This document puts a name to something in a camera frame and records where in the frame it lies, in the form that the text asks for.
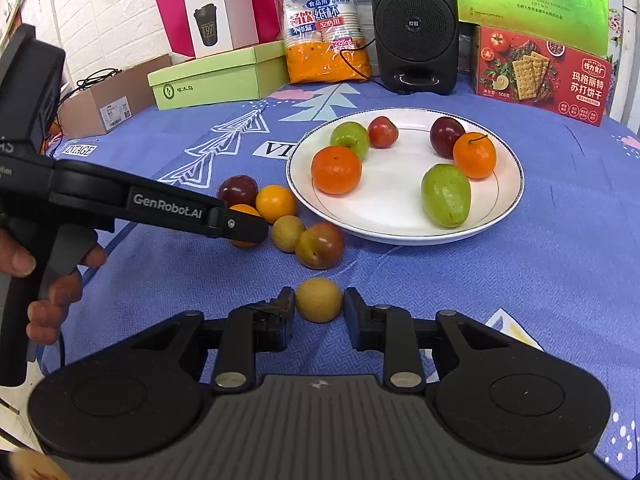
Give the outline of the small orange citrus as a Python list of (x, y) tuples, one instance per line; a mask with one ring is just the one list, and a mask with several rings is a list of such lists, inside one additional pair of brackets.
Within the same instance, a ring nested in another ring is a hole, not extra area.
[[(244, 212), (244, 214), (252, 214), (253, 216), (260, 217), (260, 213), (258, 212), (258, 210), (255, 209), (253, 206), (250, 206), (247, 204), (236, 204), (231, 206), (230, 209), (234, 211)], [(238, 242), (237, 240), (232, 240), (231, 244), (234, 245), (235, 247), (241, 247), (241, 248), (250, 248), (254, 246), (253, 243)]]

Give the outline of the yellow orange citrus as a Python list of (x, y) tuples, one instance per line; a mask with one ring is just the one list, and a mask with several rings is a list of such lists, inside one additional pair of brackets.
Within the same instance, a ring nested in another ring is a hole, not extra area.
[(269, 224), (284, 216), (295, 216), (297, 204), (294, 194), (281, 185), (267, 185), (257, 196), (255, 207)]

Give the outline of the tan longan fruit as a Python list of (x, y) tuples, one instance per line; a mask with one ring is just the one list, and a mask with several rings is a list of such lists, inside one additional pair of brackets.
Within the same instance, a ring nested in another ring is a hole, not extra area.
[(281, 252), (292, 254), (295, 252), (299, 237), (305, 230), (306, 226), (302, 220), (292, 214), (288, 214), (273, 223), (271, 239)]

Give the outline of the dark purple plum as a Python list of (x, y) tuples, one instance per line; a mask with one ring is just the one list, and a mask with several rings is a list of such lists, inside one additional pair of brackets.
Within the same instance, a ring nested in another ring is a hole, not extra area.
[(228, 207), (239, 204), (254, 207), (257, 194), (257, 182), (247, 174), (228, 177), (219, 185), (217, 191), (217, 197), (225, 202)]

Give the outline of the tan round fruit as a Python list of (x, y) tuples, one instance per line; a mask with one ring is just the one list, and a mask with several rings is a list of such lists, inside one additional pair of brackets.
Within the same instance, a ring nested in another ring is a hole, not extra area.
[(297, 287), (295, 300), (297, 310), (305, 320), (329, 323), (342, 310), (343, 293), (327, 278), (310, 278)]

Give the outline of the red yellow plum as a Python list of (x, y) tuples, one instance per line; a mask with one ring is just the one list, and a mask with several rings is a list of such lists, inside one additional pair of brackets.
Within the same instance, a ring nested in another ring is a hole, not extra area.
[(326, 270), (340, 262), (344, 249), (342, 231), (332, 223), (320, 222), (300, 234), (295, 255), (309, 269)]

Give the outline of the large orange tangerine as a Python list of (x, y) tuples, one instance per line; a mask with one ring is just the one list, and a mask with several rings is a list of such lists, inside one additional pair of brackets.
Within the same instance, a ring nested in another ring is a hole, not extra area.
[(329, 145), (314, 155), (310, 167), (315, 188), (324, 194), (344, 195), (360, 182), (362, 162), (349, 148)]

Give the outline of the small green apple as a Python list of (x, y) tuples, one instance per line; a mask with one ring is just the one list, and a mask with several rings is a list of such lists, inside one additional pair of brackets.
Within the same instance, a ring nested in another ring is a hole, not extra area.
[(360, 159), (365, 159), (370, 148), (369, 133), (359, 122), (342, 122), (333, 129), (330, 144), (349, 148)]

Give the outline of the green pear-shaped fruit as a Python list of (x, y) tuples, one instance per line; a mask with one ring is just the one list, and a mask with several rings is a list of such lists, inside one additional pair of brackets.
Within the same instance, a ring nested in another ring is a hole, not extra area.
[(434, 165), (422, 178), (421, 194), (428, 218), (443, 228), (461, 226), (469, 217), (471, 185), (457, 166)]

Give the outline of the red tomato fruit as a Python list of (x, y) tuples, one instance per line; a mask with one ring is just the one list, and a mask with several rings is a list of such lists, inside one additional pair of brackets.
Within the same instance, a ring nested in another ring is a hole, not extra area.
[(399, 136), (398, 128), (386, 116), (374, 118), (368, 125), (368, 133), (372, 148), (391, 148)]

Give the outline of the orange mandarin with stem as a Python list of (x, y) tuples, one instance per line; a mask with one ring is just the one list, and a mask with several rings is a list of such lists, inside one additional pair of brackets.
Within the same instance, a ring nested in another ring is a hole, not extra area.
[(454, 164), (470, 179), (484, 180), (495, 169), (497, 152), (486, 133), (462, 134), (452, 150)]

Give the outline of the dark red plum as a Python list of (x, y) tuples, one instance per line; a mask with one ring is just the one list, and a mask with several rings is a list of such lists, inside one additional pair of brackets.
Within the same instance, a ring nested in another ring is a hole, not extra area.
[(432, 148), (440, 157), (452, 159), (454, 144), (464, 134), (465, 130), (457, 119), (440, 116), (431, 126), (430, 140)]

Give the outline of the brown cardboard box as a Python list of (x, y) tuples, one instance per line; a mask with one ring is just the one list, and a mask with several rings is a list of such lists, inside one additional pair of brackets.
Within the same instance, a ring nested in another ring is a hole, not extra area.
[(140, 63), (81, 89), (58, 107), (58, 123), (68, 138), (109, 133), (155, 102), (150, 73), (172, 65), (169, 54)]

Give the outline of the white round plate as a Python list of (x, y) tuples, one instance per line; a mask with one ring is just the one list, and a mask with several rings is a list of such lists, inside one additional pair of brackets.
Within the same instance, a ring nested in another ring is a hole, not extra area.
[[(457, 115), (465, 130), (480, 132), (495, 145), (497, 165), (491, 176), (472, 180), (469, 217), (456, 228), (438, 226), (422, 205), (423, 175), (448, 160), (431, 146), (432, 123), (441, 110), (379, 108), (334, 118), (312, 128), (290, 151), (286, 180), (296, 198), (320, 218), (356, 236), (390, 245), (428, 246), (464, 240), (494, 226), (518, 206), (525, 184), (521, 162), (506, 141), (478, 122)], [(332, 131), (344, 122), (369, 125), (378, 116), (399, 129), (391, 148), (372, 148), (363, 161), (358, 186), (343, 196), (326, 195), (314, 187), (311, 162), (329, 144)]]

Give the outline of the light green shoe box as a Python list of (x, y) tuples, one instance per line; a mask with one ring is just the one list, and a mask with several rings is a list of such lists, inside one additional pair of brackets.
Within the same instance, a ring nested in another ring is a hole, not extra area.
[(194, 58), (148, 75), (159, 110), (255, 101), (288, 84), (284, 43)]

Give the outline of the orange paper cup package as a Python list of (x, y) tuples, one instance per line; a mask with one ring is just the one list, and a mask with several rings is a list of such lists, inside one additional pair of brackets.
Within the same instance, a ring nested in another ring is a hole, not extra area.
[(367, 41), (354, 0), (278, 0), (293, 84), (367, 80)]

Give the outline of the white coffee cup box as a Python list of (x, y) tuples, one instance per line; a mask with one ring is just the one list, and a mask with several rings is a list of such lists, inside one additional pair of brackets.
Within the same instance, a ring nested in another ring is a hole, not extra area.
[(258, 44), (252, 0), (184, 0), (196, 58)]

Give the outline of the black speaker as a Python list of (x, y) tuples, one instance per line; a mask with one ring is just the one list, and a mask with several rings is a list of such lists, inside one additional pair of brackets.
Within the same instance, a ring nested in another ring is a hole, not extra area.
[(372, 0), (382, 84), (396, 93), (449, 94), (458, 73), (457, 0)]

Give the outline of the red cracker box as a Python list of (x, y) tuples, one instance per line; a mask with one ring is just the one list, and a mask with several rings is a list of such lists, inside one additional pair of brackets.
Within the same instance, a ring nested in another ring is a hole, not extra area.
[(474, 90), (502, 102), (524, 104), (600, 125), (612, 65), (565, 44), (480, 26), (473, 38)]

